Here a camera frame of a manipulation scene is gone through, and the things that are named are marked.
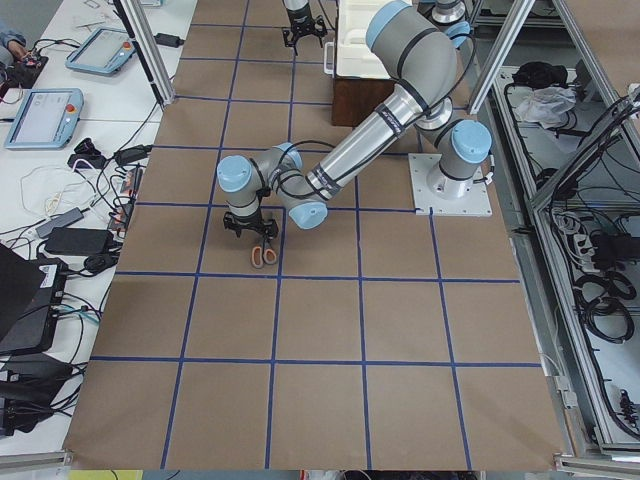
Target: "white mounting plate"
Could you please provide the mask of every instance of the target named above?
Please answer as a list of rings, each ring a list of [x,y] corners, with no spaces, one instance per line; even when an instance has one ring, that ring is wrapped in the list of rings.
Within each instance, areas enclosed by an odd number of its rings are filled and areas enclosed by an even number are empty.
[[[413,203],[417,215],[429,215],[431,209],[436,216],[456,217],[490,217],[491,203],[484,183],[474,183],[471,190],[458,200],[445,200],[435,195],[427,187],[427,173],[440,161],[441,155],[409,154],[411,168],[411,186],[413,187]],[[474,175],[475,179],[482,178],[482,172]]]

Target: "scissors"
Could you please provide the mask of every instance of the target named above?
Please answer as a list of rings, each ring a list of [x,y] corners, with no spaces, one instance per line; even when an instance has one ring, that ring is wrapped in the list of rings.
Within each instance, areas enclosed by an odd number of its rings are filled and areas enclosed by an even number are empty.
[[[251,249],[251,265],[253,268],[262,268],[265,265],[278,263],[278,254],[271,247],[269,239],[263,237],[260,242]]]

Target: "person's hand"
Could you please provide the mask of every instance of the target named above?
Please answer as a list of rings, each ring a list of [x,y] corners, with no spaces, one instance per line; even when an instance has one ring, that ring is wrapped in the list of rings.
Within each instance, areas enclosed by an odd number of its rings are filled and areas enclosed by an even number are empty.
[[[15,40],[11,40],[8,44],[7,44],[7,49],[11,52],[11,54],[17,59],[17,60],[22,60],[24,57],[27,56],[27,49],[24,48],[24,45],[22,45],[20,42],[17,42]]]

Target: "blue sleeve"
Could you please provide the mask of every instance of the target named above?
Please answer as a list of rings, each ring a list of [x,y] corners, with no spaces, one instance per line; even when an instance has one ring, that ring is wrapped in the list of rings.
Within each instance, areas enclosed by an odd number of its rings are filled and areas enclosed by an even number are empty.
[[[11,40],[15,40],[25,46],[27,45],[27,41],[22,34],[9,28],[9,26],[0,18],[0,44],[7,48],[7,45]]]

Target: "person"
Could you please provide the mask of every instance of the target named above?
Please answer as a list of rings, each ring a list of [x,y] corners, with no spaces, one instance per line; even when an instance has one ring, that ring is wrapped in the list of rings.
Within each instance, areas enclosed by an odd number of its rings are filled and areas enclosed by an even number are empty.
[[[24,36],[20,32],[12,30],[0,18],[0,63],[8,66],[14,60],[24,58],[27,55],[26,44]]]

